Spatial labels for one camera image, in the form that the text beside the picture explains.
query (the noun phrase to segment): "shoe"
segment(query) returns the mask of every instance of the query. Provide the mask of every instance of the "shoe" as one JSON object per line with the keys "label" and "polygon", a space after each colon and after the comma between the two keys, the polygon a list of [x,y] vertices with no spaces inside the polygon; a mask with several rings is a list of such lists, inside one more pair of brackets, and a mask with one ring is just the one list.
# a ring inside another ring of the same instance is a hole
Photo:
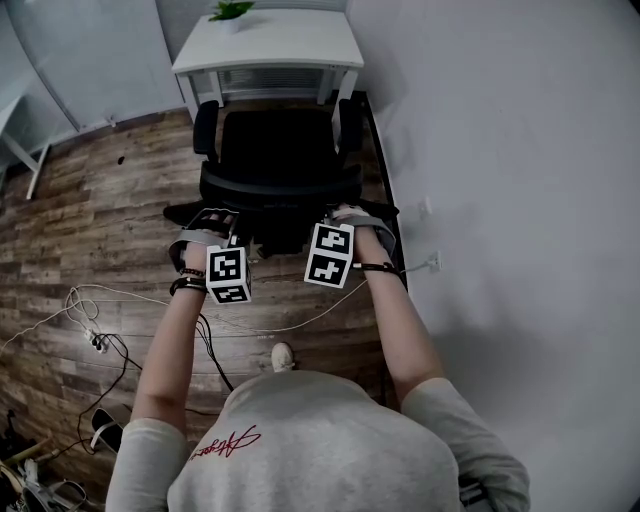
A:
{"label": "shoe", "polygon": [[293,362],[293,350],[288,343],[277,343],[271,350],[271,364],[273,371],[290,372],[293,370],[295,363]]}

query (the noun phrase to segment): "person's left arm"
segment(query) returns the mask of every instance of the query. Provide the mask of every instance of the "person's left arm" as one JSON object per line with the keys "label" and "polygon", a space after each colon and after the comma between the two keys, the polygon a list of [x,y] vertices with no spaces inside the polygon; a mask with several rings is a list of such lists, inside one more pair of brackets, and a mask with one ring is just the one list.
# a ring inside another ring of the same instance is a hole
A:
{"label": "person's left arm", "polygon": [[198,315],[205,294],[177,290],[144,362],[131,420],[154,418],[186,432],[185,406],[193,370]]}
{"label": "person's left arm", "polygon": [[[206,269],[206,247],[189,244],[188,268]],[[189,456],[185,406],[193,371],[195,329],[205,294],[175,292],[149,348],[125,427],[106,510],[167,510],[169,487]]]}

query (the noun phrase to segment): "white desk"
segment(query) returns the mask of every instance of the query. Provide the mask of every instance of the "white desk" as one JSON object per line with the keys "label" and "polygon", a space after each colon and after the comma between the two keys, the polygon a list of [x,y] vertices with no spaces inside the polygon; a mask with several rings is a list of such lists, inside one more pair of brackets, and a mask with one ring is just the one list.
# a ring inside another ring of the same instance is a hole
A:
{"label": "white desk", "polygon": [[[310,9],[252,10],[240,18],[240,30],[226,34],[219,22],[203,16],[173,64],[191,118],[198,112],[198,97],[190,75],[207,72],[222,107],[218,71],[247,67],[315,68],[324,74],[318,103],[324,104],[333,74],[342,73],[338,101],[350,98],[364,66],[362,55],[344,13]],[[337,109],[334,112],[334,124]]]}
{"label": "white desk", "polygon": [[31,177],[31,184],[29,185],[29,191],[27,192],[27,199],[31,199],[33,196],[33,191],[36,188],[36,184],[38,183],[38,178],[40,177],[40,171],[42,170],[42,164],[44,159],[47,156],[47,151],[49,151],[49,145],[47,144],[42,152],[40,153],[40,158],[36,162],[29,153],[27,153],[20,144],[18,144],[13,137],[11,137],[6,132],[6,127],[9,124],[9,120],[13,115],[18,103],[20,103],[21,98],[16,98],[11,103],[9,103],[6,107],[0,110],[0,139],[5,143],[5,145],[9,148],[9,150],[16,155],[31,171],[33,172],[33,176]]}

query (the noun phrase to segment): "person's right arm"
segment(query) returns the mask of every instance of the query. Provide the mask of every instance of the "person's right arm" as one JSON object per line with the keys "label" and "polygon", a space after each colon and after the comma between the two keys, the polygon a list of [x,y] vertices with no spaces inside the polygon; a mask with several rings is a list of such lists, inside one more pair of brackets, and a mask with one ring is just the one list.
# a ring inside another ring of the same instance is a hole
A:
{"label": "person's right arm", "polygon": [[[362,263],[390,262],[371,228],[356,230],[356,256]],[[365,272],[378,321],[384,358],[402,402],[413,388],[444,377],[442,363],[402,281],[395,274]]]}
{"label": "person's right arm", "polygon": [[[362,263],[389,261],[371,228],[357,228],[356,257]],[[494,510],[529,510],[529,477],[446,380],[442,363],[400,278],[366,272],[382,350],[402,413],[428,428],[452,451],[460,476],[487,491]]]}

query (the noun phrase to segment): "bracelet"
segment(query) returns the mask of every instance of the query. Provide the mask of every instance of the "bracelet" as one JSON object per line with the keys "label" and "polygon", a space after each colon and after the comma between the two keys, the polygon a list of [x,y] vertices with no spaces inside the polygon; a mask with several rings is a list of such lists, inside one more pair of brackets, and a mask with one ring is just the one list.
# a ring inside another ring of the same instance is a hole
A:
{"label": "bracelet", "polygon": [[352,268],[357,270],[375,270],[378,272],[388,272],[389,274],[395,274],[400,277],[400,272],[388,261],[385,261],[382,265],[376,263],[354,263]]}
{"label": "bracelet", "polygon": [[176,290],[180,290],[181,288],[190,288],[192,290],[198,290],[203,293],[207,293],[207,284],[204,279],[196,279],[195,277],[180,277],[176,279],[171,288],[169,289],[169,293],[173,297],[176,293]]}
{"label": "bracelet", "polygon": [[185,274],[191,274],[194,276],[198,276],[198,277],[204,277],[206,275],[205,272],[203,272],[202,270],[196,270],[193,268],[183,268],[182,270],[180,270],[180,275],[183,276]]}

